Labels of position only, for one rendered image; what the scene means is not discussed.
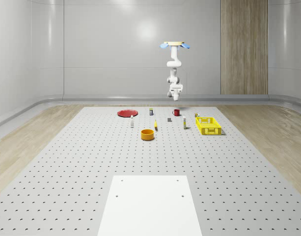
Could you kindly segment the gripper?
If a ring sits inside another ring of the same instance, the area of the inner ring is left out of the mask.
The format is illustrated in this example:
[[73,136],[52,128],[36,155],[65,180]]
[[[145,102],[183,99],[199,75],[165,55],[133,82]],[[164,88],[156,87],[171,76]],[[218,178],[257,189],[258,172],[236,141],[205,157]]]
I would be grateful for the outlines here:
[[178,101],[179,93],[182,92],[182,89],[183,89],[182,84],[176,84],[176,83],[170,84],[168,97],[172,97],[174,101]]

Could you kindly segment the drone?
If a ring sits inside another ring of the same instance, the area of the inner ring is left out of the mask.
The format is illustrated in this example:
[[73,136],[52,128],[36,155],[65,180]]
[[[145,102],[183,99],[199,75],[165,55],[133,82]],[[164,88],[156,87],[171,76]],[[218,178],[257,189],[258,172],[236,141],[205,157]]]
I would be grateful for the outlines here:
[[189,49],[190,46],[188,44],[186,44],[185,42],[178,42],[178,41],[165,41],[164,43],[162,43],[160,45],[161,48],[166,48],[168,46],[177,46],[177,47],[183,47],[183,48],[187,48]]

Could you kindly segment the yellow basket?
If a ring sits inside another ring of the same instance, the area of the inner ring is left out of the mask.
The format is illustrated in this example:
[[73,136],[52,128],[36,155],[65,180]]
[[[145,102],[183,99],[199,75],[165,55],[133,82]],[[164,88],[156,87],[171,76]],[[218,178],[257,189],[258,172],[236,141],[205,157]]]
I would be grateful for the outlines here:
[[213,117],[196,117],[195,123],[202,135],[221,135],[221,126]]

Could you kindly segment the red plate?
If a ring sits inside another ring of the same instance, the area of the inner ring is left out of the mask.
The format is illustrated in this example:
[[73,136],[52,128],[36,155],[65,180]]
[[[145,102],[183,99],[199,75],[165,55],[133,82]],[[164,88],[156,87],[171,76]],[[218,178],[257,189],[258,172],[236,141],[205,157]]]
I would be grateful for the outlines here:
[[117,112],[117,114],[120,117],[130,118],[130,117],[137,116],[138,115],[138,111],[127,109],[127,110],[121,110],[121,111]]

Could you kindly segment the yellow bowl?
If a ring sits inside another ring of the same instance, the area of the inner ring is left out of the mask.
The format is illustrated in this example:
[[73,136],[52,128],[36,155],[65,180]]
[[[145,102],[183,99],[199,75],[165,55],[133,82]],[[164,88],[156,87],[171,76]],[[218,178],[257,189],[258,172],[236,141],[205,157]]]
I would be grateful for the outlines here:
[[143,129],[141,130],[141,139],[150,141],[154,139],[154,131],[151,129]]

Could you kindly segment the white board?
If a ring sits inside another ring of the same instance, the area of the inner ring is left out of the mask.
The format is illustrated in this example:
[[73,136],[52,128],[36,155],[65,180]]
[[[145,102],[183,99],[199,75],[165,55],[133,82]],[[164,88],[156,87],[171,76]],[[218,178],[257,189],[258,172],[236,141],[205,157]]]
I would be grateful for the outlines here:
[[98,236],[202,236],[186,176],[114,176]]

